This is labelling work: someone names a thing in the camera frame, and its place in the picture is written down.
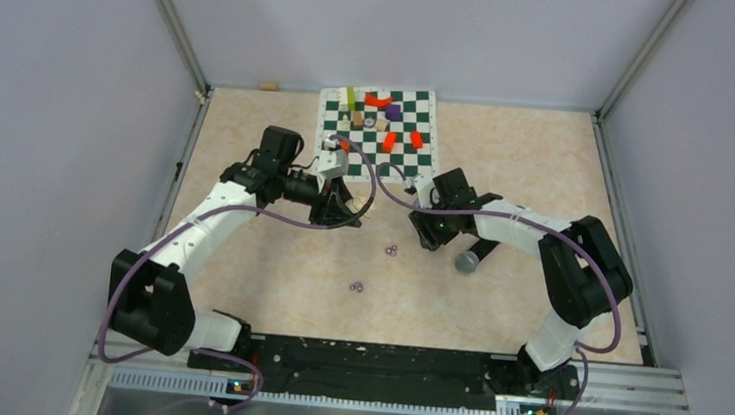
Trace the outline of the cream earbud charging case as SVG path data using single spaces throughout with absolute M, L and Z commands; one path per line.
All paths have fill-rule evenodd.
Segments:
M 368 198 L 366 196 L 355 196 L 350 199 L 348 202 L 348 207 L 353 213 L 358 213 L 366 204 L 368 203 Z M 367 211 L 363 213 L 363 217 L 369 219 L 372 217 L 372 212 L 376 208 L 374 203 L 371 203 L 371 206 L 367 208 Z

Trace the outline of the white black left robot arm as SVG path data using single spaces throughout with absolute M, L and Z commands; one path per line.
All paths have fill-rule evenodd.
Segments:
M 281 199 L 309 207 L 303 227 L 329 230 L 360 227 L 364 208 L 351 211 L 344 176 L 348 155 L 362 149 L 348 138 L 323 140 L 307 173 L 295 160 L 305 147 L 301 135 L 266 127 L 261 143 L 220 175 L 205 199 L 176 227 L 139 252 L 122 250 L 111 265 L 109 299 L 98 333 L 98 353 L 107 360 L 107 334 L 115 331 L 171 356 L 181 349 L 212 349 L 226 369 L 246 365 L 251 355 L 247 323 L 221 311 L 193 306 L 190 288 L 204 264 L 238 228 L 259 215 L 275 217 L 269 205 Z

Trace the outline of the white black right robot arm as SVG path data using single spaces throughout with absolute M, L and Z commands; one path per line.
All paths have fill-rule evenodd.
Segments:
M 565 221 L 542 216 L 495 193 L 477 194 L 460 168 L 407 179 L 416 196 L 409 218 L 420 245 L 436 251 L 460 234 L 476 237 L 455 267 L 472 274 L 499 245 L 540 260 L 551 310 L 537 334 L 517 353 L 522 391 L 540 395 L 555 382 L 587 328 L 618 314 L 634 285 L 604 224 L 593 216 Z

